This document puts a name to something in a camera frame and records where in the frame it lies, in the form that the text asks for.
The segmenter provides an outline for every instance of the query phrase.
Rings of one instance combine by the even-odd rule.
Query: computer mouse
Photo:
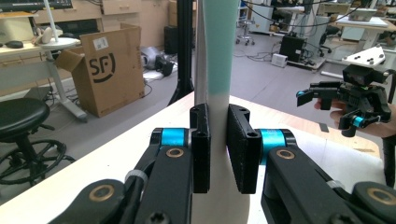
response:
[[[6,43],[6,46],[11,49],[21,49],[23,48],[23,43],[19,40],[11,40]]]

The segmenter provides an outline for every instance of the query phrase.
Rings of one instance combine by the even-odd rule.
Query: drawer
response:
[[[105,15],[136,13],[142,9],[141,0],[103,0]]]
[[[99,6],[85,0],[73,0],[73,8],[52,10],[51,14],[55,21],[80,21],[89,19],[98,19],[102,17]],[[37,11],[38,17],[35,17],[36,23],[50,22],[47,11]]]
[[[103,31],[115,31],[120,29],[120,24],[128,23],[132,25],[139,25],[139,15],[137,13],[110,15],[102,18]]]

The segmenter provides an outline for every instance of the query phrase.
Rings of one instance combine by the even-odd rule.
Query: computer tower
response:
[[[165,54],[177,54],[177,27],[165,26],[163,28]]]
[[[285,35],[280,44],[279,54],[288,56],[288,62],[299,63],[304,53],[305,39]]]

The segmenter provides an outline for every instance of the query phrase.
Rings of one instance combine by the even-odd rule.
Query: sf logo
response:
[[[106,69],[111,64],[111,70],[106,73]],[[105,82],[111,78],[116,71],[116,60],[114,59],[113,53],[109,53],[108,56],[100,57],[99,59],[91,59],[90,67],[93,68],[93,82],[100,83]]]

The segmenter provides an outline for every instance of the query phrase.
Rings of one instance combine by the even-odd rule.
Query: box flap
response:
[[[64,49],[56,59],[55,65],[68,72],[73,72],[78,64],[84,59],[84,56],[84,50],[82,47]]]

